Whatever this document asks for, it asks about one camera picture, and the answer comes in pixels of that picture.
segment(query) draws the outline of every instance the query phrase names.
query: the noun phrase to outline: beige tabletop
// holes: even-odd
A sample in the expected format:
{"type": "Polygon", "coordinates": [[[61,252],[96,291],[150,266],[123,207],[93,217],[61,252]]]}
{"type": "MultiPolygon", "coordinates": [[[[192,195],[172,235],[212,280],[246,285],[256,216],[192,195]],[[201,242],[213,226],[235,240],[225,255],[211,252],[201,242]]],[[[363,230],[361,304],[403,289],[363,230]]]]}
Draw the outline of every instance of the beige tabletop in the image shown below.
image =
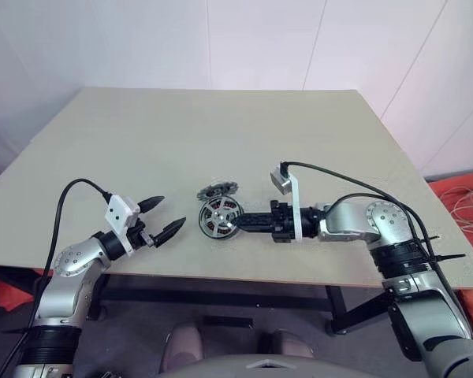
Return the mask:
{"type": "MultiPolygon", "coordinates": [[[[88,88],[64,108],[0,176],[0,265],[42,267],[63,187],[86,177],[136,201],[166,200],[143,217],[158,233],[188,219],[159,249],[143,248],[111,272],[290,283],[379,286],[363,242],[275,244],[240,232],[217,241],[199,230],[196,193],[223,180],[245,211],[291,201],[270,181],[281,160],[304,161],[367,181],[406,202],[439,235],[441,263],[454,287],[473,287],[473,249],[404,152],[356,91],[178,91],[88,88]]],[[[302,168],[303,206],[360,188],[302,168]]],[[[108,231],[106,204],[79,184],[65,202],[58,250],[108,231]]]]}

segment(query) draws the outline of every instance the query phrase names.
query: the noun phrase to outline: floor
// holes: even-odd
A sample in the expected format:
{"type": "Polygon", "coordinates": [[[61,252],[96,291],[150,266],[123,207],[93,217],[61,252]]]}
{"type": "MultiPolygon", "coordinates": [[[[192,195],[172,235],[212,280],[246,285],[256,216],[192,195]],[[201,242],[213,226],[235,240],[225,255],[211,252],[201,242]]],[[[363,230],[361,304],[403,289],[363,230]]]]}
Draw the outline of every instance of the floor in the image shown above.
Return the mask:
{"type": "MultiPolygon", "coordinates": [[[[122,282],[112,279],[110,285],[122,282]]],[[[247,283],[236,281],[166,279],[155,277],[154,287],[243,292],[267,295],[301,295],[325,297],[323,287],[281,283],[247,283]]],[[[348,308],[379,294],[378,289],[344,287],[348,308]]],[[[403,357],[389,319],[370,324],[347,335],[329,337],[323,331],[328,313],[312,310],[264,309],[233,306],[200,306],[146,302],[105,302],[103,321],[89,321],[84,326],[75,360],[75,377],[94,371],[112,370],[124,378],[154,376],[162,355],[166,336],[182,321],[199,321],[204,315],[251,317],[254,328],[202,326],[206,357],[223,354],[252,353],[261,331],[285,328],[301,336],[313,349],[316,358],[337,363],[377,376],[426,377],[422,363],[403,357]]],[[[0,364],[18,336],[4,331],[21,328],[30,305],[11,313],[0,309],[0,364]]]]}

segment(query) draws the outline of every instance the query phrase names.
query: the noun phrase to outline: table leg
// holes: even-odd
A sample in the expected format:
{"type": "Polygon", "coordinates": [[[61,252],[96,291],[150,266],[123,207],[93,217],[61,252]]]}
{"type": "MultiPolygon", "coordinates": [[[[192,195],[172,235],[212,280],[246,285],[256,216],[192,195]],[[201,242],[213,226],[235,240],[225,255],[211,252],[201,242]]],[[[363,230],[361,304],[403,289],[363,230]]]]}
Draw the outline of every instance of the table leg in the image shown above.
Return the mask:
{"type": "Polygon", "coordinates": [[[91,297],[91,305],[89,306],[88,315],[86,319],[89,321],[102,320],[106,316],[106,308],[102,306],[100,300],[102,291],[109,282],[110,275],[102,274],[95,282],[93,287],[93,295],[91,297]]]}
{"type": "Polygon", "coordinates": [[[331,321],[326,323],[326,332],[331,335],[343,335],[350,327],[374,319],[387,312],[393,302],[393,297],[384,292],[369,301],[345,313],[337,313],[331,321]]]}
{"type": "Polygon", "coordinates": [[[331,304],[331,315],[333,319],[347,312],[344,296],[339,286],[326,286],[326,293],[331,304]]]}

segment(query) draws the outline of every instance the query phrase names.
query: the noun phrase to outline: black cable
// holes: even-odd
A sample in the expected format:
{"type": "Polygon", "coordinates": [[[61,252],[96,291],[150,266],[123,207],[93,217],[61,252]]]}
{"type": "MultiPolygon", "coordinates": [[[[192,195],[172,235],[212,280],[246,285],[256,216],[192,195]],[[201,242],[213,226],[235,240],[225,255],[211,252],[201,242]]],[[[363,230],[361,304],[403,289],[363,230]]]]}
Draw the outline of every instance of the black cable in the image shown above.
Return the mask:
{"type": "Polygon", "coordinates": [[[35,321],[35,315],[37,313],[37,309],[38,309],[39,304],[40,304],[40,299],[42,297],[42,293],[43,293],[43,291],[44,291],[44,289],[47,285],[47,278],[49,276],[50,265],[53,262],[54,250],[56,249],[56,243],[58,242],[58,233],[59,233],[59,230],[60,230],[61,211],[63,210],[63,203],[65,202],[65,197],[69,193],[70,188],[73,187],[76,183],[86,183],[86,184],[92,186],[94,189],[96,189],[98,192],[100,192],[102,194],[102,196],[104,197],[104,199],[107,203],[109,203],[110,197],[112,197],[111,193],[109,193],[108,191],[104,191],[97,184],[95,184],[92,181],[87,180],[87,179],[75,179],[74,181],[71,181],[65,187],[65,189],[63,189],[63,192],[60,194],[60,198],[58,199],[58,206],[56,208],[56,215],[54,216],[53,235],[52,235],[51,241],[50,241],[49,254],[47,255],[46,265],[44,266],[44,270],[43,270],[42,275],[39,279],[39,284],[37,285],[37,288],[35,290],[33,307],[32,307],[32,311],[30,312],[30,317],[28,319],[27,329],[23,333],[21,338],[17,341],[16,345],[14,345],[13,349],[10,351],[10,353],[7,356],[6,360],[3,362],[2,366],[0,367],[0,377],[3,376],[4,372],[7,370],[7,367],[9,366],[10,362],[12,361],[14,355],[20,349],[23,342],[26,340],[26,337],[28,336],[28,332],[29,332],[30,328],[32,327],[33,322],[35,321]]]}
{"type": "Polygon", "coordinates": [[[372,198],[380,198],[380,199],[386,199],[387,201],[389,202],[392,202],[394,203],[395,205],[399,206],[403,211],[404,213],[406,214],[407,216],[407,219],[408,219],[408,224],[410,225],[410,230],[412,232],[412,236],[414,237],[414,239],[418,239],[417,237],[417,234],[416,234],[416,231],[415,231],[415,226],[413,224],[413,221],[412,219],[410,218],[409,214],[411,214],[415,221],[417,222],[417,224],[419,225],[419,228],[420,228],[420,231],[421,233],[423,234],[423,239],[424,239],[424,243],[426,244],[426,248],[427,248],[427,252],[429,254],[429,257],[430,257],[430,261],[429,261],[429,264],[430,264],[430,267],[436,272],[436,274],[438,275],[438,279],[440,280],[440,282],[443,284],[443,286],[445,287],[445,289],[447,290],[447,293],[449,294],[450,298],[453,300],[453,302],[455,303],[455,305],[458,307],[459,311],[464,315],[464,318],[467,320],[467,316],[466,316],[466,313],[464,312],[464,309],[462,307],[462,305],[460,304],[459,300],[457,299],[456,295],[454,294],[452,288],[450,287],[450,284],[448,282],[448,280],[446,279],[445,275],[443,274],[443,271],[441,270],[440,268],[440,265],[434,260],[434,251],[433,251],[433,246],[431,245],[431,241],[430,241],[430,237],[429,237],[429,234],[427,233],[427,230],[426,230],[426,226],[424,225],[424,222],[422,221],[422,219],[420,219],[419,215],[412,209],[410,208],[410,206],[407,206],[405,205],[404,203],[402,202],[399,202],[397,199],[395,199],[392,195],[389,195],[388,193],[384,192],[383,190],[381,189],[378,189],[377,187],[374,187],[368,183],[364,183],[363,181],[359,181],[359,180],[356,180],[356,179],[353,179],[349,176],[345,176],[345,175],[342,175],[341,173],[338,173],[338,172],[334,172],[334,171],[331,171],[329,169],[325,169],[323,167],[319,167],[317,165],[312,165],[312,164],[307,164],[307,163],[302,163],[302,162],[299,162],[299,161],[283,161],[280,165],[280,170],[281,170],[281,174],[283,176],[288,176],[289,173],[288,173],[288,167],[290,165],[297,165],[299,167],[304,167],[304,168],[309,168],[309,169],[314,169],[316,171],[320,171],[320,172],[323,172],[323,173],[326,173],[328,175],[331,175],[331,176],[335,176],[339,179],[342,179],[342,180],[345,180],[345,181],[348,181],[349,183],[354,183],[356,185],[359,185],[361,187],[365,187],[366,189],[370,190],[370,191],[374,191],[375,193],[379,193],[381,195],[381,197],[378,197],[378,196],[375,196],[375,195],[371,195],[371,194],[367,194],[367,193],[354,193],[352,195],[346,195],[344,197],[341,197],[339,198],[331,207],[330,209],[328,209],[328,212],[336,205],[338,205],[339,203],[341,203],[342,201],[344,201],[345,199],[347,198],[351,198],[351,197],[362,197],[362,196],[365,196],[365,197],[372,197],[372,198]]]}
{"type": "MultiPolygon", "coordinates": [[[[343,201],[349,198],[354,198],[354,197],[369,197],[369,198],[377,198],[377,199],[382,199],[384,201],[387,201],[387,198],[385,198],[383,195],[373,195],[371,193],[351,193],[350,195],[344,195],[343,197],[340,197],[337,199],[333,205],[329,207],[329,209],[326,211],[326,217],[334,210],[336,209],[343,201]]],[[[407,211],[412,210],[410,207],[406,206],[404,203],[399,202],[400,209],[406,214],[407,211]]],[[[419,249],[421,250],[422,254],[424,257],[429,261],[431,258],[431,255],[426,252],[420,242],[419,237],[417,236],[417,231],[415,230],[415,225],[412,222],[412,225],[410,226],[410,232],[412,233],[412,238],[417,242],[419,245],[419,249]]]]}
{"type": "Polygon", "coordinates": [[[396,198],[394,198],[392,195],[390,195],[389,193],[383,191],[382,189],[378,189],[377,187],[374,187],[374,186],[372,186],[368,183],[364,183],[363,181],[359,181],[359,180],[353,179],[349,176],[342,175],[341,173],[334,172],[334,171],[331,171],[329,169],[319,167],[317,165],[308,164],[308,163],[301,163],[299,161],[283,161],[280,165],[281,174],[283,176],[287,177],[288,167],[290,165],[296,165],[296,166],[299,166],[299,167],[314,169],[316,171],[320,171],[322,173],[326,173],[328,175],[335,176],[339,179],[348,181],[349,183],[354,183],[355,185],[359,185],[360,187],[365,187],[366,189],[368,189],[370,191],[374,191],[375,193],[379,193],[382,197],[384,197],[383,199],[385,199],[386,201],[392,202],[394,205],[398,206],[403,211],[403,214],[407,217],[408,226],[410,227],[410,231],[412,232],[412,236],[414,237],[414,239],[417,239],[417,231],[415,230],[415,226],[412,222],[412,219],[410,218],[410,214],[408,214],[408,212],[404,209],[403,204],[400,201],[398,201],[396,198]]]}

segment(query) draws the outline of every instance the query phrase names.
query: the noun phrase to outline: white bracket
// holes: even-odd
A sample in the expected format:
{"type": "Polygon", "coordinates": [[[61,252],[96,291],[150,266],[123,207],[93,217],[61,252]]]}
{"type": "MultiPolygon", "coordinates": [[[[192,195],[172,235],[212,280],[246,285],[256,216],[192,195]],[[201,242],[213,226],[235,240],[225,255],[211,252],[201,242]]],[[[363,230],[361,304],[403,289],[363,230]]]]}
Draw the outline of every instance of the white bracket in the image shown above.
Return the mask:
{"type": "Polygon", "coordinates": [[[300,211],[300,187],[298,185],[298,179],[289,173],[289,179],[291,180],[291,192],[292,192],[292,220],[294,222],[294,241],[301,243],[303,238],[303,229],[301,228],[301,211],[300,211]]]}
{"type": "Polygon", "coordinates": [[[134,252],[126,233],[133,227],[140,214],[140,207],[129,197],[122,198],[119,195],[110,197],[105,219],[110,224],[112,231],[117,236],[126,254],[131,256],[134,252]]]}

